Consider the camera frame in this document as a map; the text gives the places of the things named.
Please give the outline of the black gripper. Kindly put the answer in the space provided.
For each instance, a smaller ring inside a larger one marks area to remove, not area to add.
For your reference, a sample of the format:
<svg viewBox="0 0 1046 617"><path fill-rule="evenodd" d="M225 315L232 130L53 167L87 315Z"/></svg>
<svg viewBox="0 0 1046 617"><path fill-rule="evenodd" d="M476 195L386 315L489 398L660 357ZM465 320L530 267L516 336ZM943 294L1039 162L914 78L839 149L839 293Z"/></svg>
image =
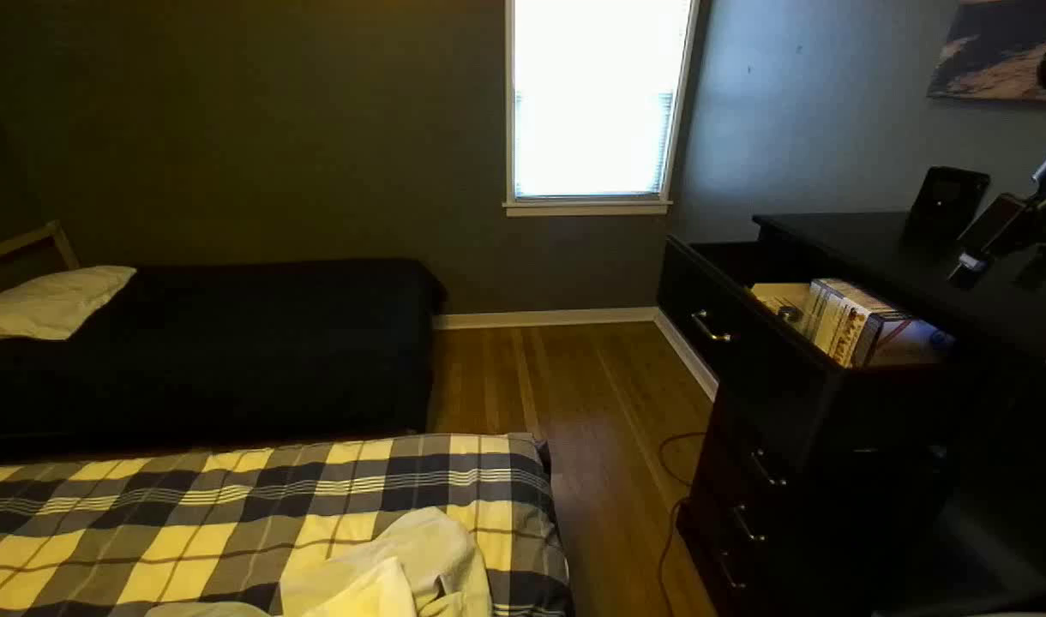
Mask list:
<svg viewBox="0 0 1046 617"><path fill-rule="evenodd" d="M1002 192L961 237L955 281L978 285L999 256L1027 249L1033 261L1014 273L1017 289L1046 281L1046 192L1017 199Z"/></svg>

